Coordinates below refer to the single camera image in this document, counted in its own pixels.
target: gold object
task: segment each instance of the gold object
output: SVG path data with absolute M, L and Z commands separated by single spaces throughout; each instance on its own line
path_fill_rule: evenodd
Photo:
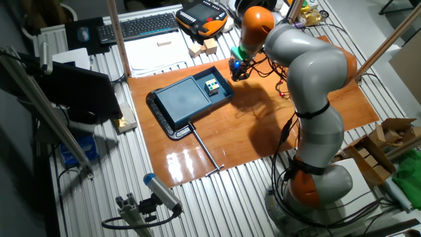
M 301 21 L 304 26 L 314 26 L 322 20 L 322 16 L 316 9 L 313 9 L 300 14 L 298 20 Z

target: desk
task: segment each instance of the desk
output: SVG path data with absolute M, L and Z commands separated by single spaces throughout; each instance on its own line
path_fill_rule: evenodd
M 260 54 L 256 61 L 263 59 L 264 55 Z M 228 59 L 167 74 L 129 78 L 153 170 L 168 187 L 205 177 L 214 167 L 193 134 L 179 141 L 170 140 L 147 106 L 145 98 L 157 88 L 163 88 L 211 66 L 215 66 L 227 79 L 235 94 L 229 103 L 193 122 L 216 163 L 225 165 L 223 169 L 273 155 L 282 127 L 295 112 L 292 101 L 282 99 L 275 90 L 280 79 L 277 74 L 261 78 L 254 72 L 247 80 L 233 82 L 230 79 Z M 267 61 L 257 66 L 257 69 L 262 72 L 271 70 Z M 286 84 L 281 86 L 283 91 L 286 88 Z M 328 98 L 332 107 L 341 113 L 345 130 L 378 120 L 354 81 L 329 93 Z M 297 135 L 297 126 L 292 127 L 280 151 L 295 147 Z
M 343 27 L 327 2 L 320 0 L 319 3 L 319 9 L 326 9 L 330 14 L 327 23 Z M 129 20 L 165 12 L 174 13 L 179 8 L 178 5 L 128 13 L 123 14 L 121 19 Z M 107 24 L 111 23 L 109 17 L 104 18 L 104 21 Z M 336 29 L 312 28 L 306 32 L 315 37 L 326 34 L 333 44 L 354 53 L 359 65 L 367 56 L 361 55 L 351 39 Z M 238 44 L 239 34 L 240 31 L 234 29 L 219 36 L 217 54 L 201 55 L 165 71 L 227 59 L 230 56 L 229 48 Z M 183 37 L 186 45 L 193 44 L 186 35 L 183 34 Z M 34 38 L 34 50 L 37 54 L 38 46 L 43 41 L 50 44 L 52 54 L 68 51 L 64 26 L 43 29 L 41 35 Z M 90 59 L 93 62 L 93 70 L 108 74 L 110 80 L 118 79 L 123 73 L 116 46 L 113 46 L 109 53 L 94 55 Z M 381 80 L 365 76 L 361 89 L 373 105 L 380 120 L 385 120 L 387 117 L 405 116 Z M 127 83 L 117 84 L 115 90 L 119 99 L 126 100 L 134 108 Z M 343 147 L 354 139 L 370 133 L 373 129 L 374 124 L 369 124 L 346 132 Z M 62 202 L 58 196 L 56 177 L 63 171 L 63 167 L 59 159 L 50 158 L 60 234 L 65 237 L 67 229 L 68 236 L 136 236 L 133 231 L 114 232 L 102 229 L 101 221 L 118 216 L 114 202 L 116 196 L 125 196 L 126 193 L 132 192 L 139 201 L 149 198 L 151 194 L 142 182 L 143 175 L 153 172 L 142 131 L 135 129 L 118 135 L 111 121 L 107 121 L 97 126 L 95 137 L 100 152 L 99 159 L 93 162 L 95 178 L 93 180 L 79 179 L 75 172 L 63 175 L 60 181 L 63 191 Z M 293 154 L 294 151 L 284 152 L 282 157 L 286 158 Z M 279 230 L 270 221 L 264 209 L 264 194 L 269 185 L 270 161 L 264 158 L 222 171 L 210 178 L 201 178 L 173 187 L 172 190 L 181 199 L 185 212 L 181 218 L 164 226 L 154 227 L 152 230 L 157 237 L 278 236 Z M 165 208 L 159 207 L 157 216 L 159 220 L 164 220 L 168 218 L 169 213 Z

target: computer mouse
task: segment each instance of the computer mouse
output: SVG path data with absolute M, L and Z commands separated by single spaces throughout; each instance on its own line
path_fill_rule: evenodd
M 81 27 L 78 29 L 78 40 L 82 43 L 89 41 L 89 28 Z

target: orange controller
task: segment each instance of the orange controller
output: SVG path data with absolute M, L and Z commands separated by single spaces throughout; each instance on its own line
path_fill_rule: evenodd
M 221 31 L 227 18 L 224 9 L 206 0 L 196 1 L 176 13 L 177 21 L 184 28 L 204 38 L 211 38 Z

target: small cube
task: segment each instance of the small cube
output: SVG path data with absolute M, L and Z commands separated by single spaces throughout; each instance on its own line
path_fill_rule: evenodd
M 209 96 L 216 95 L 219 90 L 219 83 L 216 81 L 215 78 L 213 78 L 212 80 L 206 81 L 205 90 Z
M 204 53 L 204 52 L 206 52 L 206 47 L 205 47 L 204 45 L 202 45 L 202 46 L 201 46 L 200 53 Z
M 189 47 L 189 54 L 193 58 L 196 58 L 197 56 L 199 56 L 200 52 L 201 52 L 201 47 L 197 43 Z
M 207 55 L 216 53 L 216 50 L 218 49 L 218 45 L 216 44 L 216 41 L 213 38 L 204 40 L 203 45 L 206 47 Z

